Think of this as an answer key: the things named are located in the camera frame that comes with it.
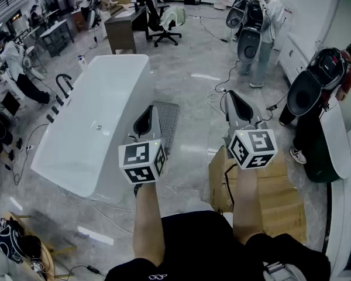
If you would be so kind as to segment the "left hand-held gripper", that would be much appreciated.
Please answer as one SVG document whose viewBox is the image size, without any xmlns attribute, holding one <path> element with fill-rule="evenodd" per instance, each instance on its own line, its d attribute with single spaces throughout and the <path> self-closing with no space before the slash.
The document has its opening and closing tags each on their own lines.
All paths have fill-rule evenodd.
<svg viewBox="0 0 351 281">
<path fill-rule="evenodd" d="M 120 170 L 130 184 L 160 181 L 167 156 L 156 106 L 147 107 L 135 121 L 133 131 L 138 136 L 128 133 L 118 147 Z"/>
</svg>

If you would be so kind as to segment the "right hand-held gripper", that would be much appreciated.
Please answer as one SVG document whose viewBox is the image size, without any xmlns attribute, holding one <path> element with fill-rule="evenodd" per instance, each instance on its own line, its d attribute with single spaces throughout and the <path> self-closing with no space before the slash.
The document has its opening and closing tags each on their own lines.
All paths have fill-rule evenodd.
<svg viewBox="0 0 351 281">
<path fill-rule="evenodd" d="M 223 137 L 226 155 L 242 169 L 266 167 L 278 154 L 274 132 L 248 96 L 234 90 L 225 95 L 229 128 Z"/>
</svg>

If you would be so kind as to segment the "grey floor mat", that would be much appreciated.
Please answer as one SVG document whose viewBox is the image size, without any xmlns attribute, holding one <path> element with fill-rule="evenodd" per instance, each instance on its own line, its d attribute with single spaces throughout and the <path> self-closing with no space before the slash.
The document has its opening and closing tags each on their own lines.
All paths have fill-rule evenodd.
<svg viewBox="0 0 351 281">
<path fill-rule="evenodd" d="M 161 136 L 165 141 L 164 151 L 166 156 L 169 157 L 176 132 L 180 107 L 178 104 L 160 101 L 153 101 L 153 105 L 157 107 L 159 113 Z"/>
</svg>

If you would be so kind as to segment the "white bathtub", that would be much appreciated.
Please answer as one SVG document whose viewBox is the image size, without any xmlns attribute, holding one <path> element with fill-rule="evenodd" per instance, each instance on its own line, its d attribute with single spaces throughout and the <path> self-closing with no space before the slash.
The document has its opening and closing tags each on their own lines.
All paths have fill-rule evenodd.
<svg viewBox="0 0 351 281">
<path fill-rule="evenodd" d="M 73 88 L 48 125 L 31 168 L 78 196 L 116 204 L 129 187 L 118 147 L 154 99 L 149 57 L 94 57 Z"/>
</svg>

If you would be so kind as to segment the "person's left forearm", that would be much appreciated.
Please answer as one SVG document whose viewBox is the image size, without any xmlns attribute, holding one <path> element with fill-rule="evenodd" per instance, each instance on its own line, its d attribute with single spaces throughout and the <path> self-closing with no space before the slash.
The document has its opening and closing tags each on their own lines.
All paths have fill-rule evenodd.
<svg viewBox="0 0 351 281">
<path fill-rule="evenodd" d="M 155 266 L 164 260 L 164 233 L 155 183 L 142 184 L 137 190 L 133 251 L 136 258 Z"/>
</svg>

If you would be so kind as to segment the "black arched bathtub faucet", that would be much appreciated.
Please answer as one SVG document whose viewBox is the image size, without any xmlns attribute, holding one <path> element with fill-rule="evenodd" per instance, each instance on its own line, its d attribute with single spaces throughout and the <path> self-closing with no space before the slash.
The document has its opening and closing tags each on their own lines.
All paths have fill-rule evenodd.
<svg viewBox="0 0 351 281">
<path fill-rule="evenodd" d="M 59 89 L 60 89 L 61 92 L 63 93 L 64 97 L 65 97 L 65 98 L 68 98 L 70 95 L 69 95 L 68 92 L 61 86 L 60 81 L 59 81 L 60 78 L 62 78 L 62 79 L 65 81 L 65 83 L 66 83 L 67 86 L 69 87 L 70 91 L 72 91 L 72 90 L 74 89 L 73 86 L 72 86 L 71 83 L 70 83 L 70 80 L 71 80 L 72 78 L 71 78 L 68 74 L 64 74 L 64 73 L 58 74 L 58 75 L 56 76 L 56 84 L 57 84 L 57 86 L 59 87 Z"/>
</svg>

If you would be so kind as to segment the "white vanity cabinet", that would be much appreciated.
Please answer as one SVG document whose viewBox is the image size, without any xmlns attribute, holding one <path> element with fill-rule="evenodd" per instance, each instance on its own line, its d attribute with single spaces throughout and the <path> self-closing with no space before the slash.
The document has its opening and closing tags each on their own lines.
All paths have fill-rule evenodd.
<svg viewBox="0 0 351 281">
<path fill-rule="evenodd" d="M 290 84 L 306 69 L 315 52 L 314 44 L 301 40 L 293 33 L 288 33 L 277 62 L 283 68 Z"/>
</svg>

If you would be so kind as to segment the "dark wooden vanity desk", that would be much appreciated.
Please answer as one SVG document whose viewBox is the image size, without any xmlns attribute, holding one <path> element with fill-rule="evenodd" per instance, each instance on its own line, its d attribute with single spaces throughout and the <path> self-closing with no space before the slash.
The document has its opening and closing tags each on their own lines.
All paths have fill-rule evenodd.
<svg viewBox="0 0 351 281">
<path fill-rule="evenodd" d="M 115 18 L 115 16 L 125 10 L 111 16 L 105 22 L 107 38 L 113 54 L 117 50 L 131 50 L 136 54 L 136 44 L 134 32 L 145 32 L 146 39 L 149 39 L 147 26 L 147 10 L 145 6 L 139 7 L 139 12 L 125 18 Z"/>
</svg>

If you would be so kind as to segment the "dark tub with white rim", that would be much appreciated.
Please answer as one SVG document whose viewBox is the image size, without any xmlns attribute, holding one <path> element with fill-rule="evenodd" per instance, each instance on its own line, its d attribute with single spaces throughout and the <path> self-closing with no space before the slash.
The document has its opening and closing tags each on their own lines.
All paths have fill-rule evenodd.
<svg viewBox="0 0 351 281">
<path fill-rule="evenodd" d="M 314 183 L 330 183 L 348 177 L 351 169 L 351 154 L 347 132 L 335 97 L 330 98 L 329 108 L 319 116 L 319 126 L 312 134 L 313 142 L 304 155 L 304 169 Z"/>
</svg>

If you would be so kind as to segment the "black office chair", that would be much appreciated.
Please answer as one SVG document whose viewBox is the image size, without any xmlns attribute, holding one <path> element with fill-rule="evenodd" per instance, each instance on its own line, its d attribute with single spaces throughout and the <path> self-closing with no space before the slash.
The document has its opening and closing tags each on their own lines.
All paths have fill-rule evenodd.
<svg viewBox="0 0 351 281">
<path fill-rule="evenodd" d="M 169 39 L 171 40 L 175 46 L 178 46 L 178 41 L 176 41 L 173 36 L 178 36 L 179 38 L 182 38 L 182 34 L 180 33 L 173 33 L 170 31 L 165 30 L 163 27 L 160 26 L 160 17 L 162 14 L 165 12 L 166 8 L 169 8 L 169 5 L 162 5 L 158 8 L 155 7 L 154 2 L 152 0 L 144 0 L 147 6 L 148 10 L 148 22 L 147 26 L 148 28 L 153 31 L 157 32 L 155 34 L 150 34 L 149 35 L 149 40 L 152 40 L 154 37 L 157 38 L 157 40 L 154 42 L 154 47 L 158 47 L 159 42 L 162 39 Z"/>
</svg>

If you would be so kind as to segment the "pale green cloth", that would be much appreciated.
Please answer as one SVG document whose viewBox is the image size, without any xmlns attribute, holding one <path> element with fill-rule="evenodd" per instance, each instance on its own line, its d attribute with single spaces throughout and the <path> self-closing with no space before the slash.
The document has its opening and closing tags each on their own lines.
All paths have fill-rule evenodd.
<svg viewBox="0 0 351 281">
<path fill-rule="evenodd" d="M 186 18 L 187 14 L 184 7 L 171 6 L 166 9 L 160 17 L 160 26 L 165 30 L 170 31 L 174 27 L 183 25 Z"/>
</svg>

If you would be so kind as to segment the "person's black shirt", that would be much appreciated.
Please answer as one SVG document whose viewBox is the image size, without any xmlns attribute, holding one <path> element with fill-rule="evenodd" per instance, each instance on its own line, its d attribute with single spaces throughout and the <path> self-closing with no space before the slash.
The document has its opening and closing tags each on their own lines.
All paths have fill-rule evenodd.
<svg viewBox="0 0 351 281">
<path fill-rule="evenodd" d="M 264 281 L 264 264 L 294 265 L 307 281 L 329 281 L 328 258 L 288 234 L 256 234 L 246 244 L 220 214 L 197 211 L 162 219 L 165 254 L 156 266 L 146 259 L 112 268 L 104 281 Z"/>
</svg>

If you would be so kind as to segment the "white top metal table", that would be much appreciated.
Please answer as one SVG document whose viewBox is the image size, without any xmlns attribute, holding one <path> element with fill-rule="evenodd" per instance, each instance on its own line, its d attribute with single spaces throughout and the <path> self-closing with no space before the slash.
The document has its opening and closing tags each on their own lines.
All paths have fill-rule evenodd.
<svg viewBox="0 0 351 281">
<path fill-rule="evenodd" d="M 60 52 L 68 45 L 74 43 L 74 38 L 66 20 L 55 23 L 40 35 L 50 57 L 60 56 Z"/>
<path fill-rule="evenodd" d="M 56 9 L 55 11 L 45 14 L 44 17 L 39 20 L 39 26 L 43 26 L 46 29 L 51 28 L 58 19 L 59 11 L 59 9 Z"/>
</svg>

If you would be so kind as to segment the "wooden stool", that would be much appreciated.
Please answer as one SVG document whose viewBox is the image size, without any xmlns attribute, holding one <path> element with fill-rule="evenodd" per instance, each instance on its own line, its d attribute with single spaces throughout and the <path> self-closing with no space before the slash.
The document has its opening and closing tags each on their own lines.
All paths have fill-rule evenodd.
<svg viewBox="0 0 351 281">
<path fill-rule="evenodd" d="M 30 259 L 25 259 L 20 265 L 26 268 L 33 275 L 33 277 L 36 278 L 36 281 L 68 281 L 73 274 L 68 272 L 63 275 L 57 275 L 55 271 L 54 257 L 58 254 L 75 250 L 77 247 L 75 245 L 70 245 L 63 249 L 56 250 L 50 243 L 43 240 L 40 235 L 36 234 L 28 227 L 28 225 L 26 225 L 25 222 L 22 221 L 24 218 L 30 218 L 30 215 L 16 215 L 15 213 L 8 211 L 5 213 L 3 218 L 8 220 L 10 217 L 18 221 L 18 223 L 24 227 L 25 235 L 37 236 L 42 245 L 40 259 L 32 261 Z"/>
</svg>

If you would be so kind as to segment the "black white patterned bag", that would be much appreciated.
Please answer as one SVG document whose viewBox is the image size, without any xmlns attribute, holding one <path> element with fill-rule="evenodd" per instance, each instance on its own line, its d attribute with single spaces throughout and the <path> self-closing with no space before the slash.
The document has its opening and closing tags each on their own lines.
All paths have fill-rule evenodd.
<svg viewBox="0 0 351 281">
<path fill-rule="evenodd" d="M 12 217 L 0 222 L 0 250 L 6 257 L 21 264 L 25 259 L 38 260 L 41 258 L 42 245 L 37 236 L 25 235 L 24 227 Z"/>
</svg>

